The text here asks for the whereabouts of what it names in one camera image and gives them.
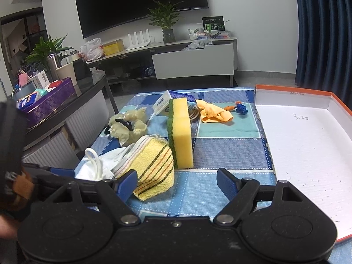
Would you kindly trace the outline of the person's left hand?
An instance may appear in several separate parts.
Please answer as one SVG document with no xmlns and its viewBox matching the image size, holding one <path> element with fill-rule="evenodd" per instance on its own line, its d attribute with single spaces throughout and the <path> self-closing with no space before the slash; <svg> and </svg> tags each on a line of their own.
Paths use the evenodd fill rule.
<svg viewBox="0 0 352 264">
<path fill-rule="evenodd" d="M 0 239 L 15 240 L 19 223 L 5 215 L 0 216 Z"/>
</svg>

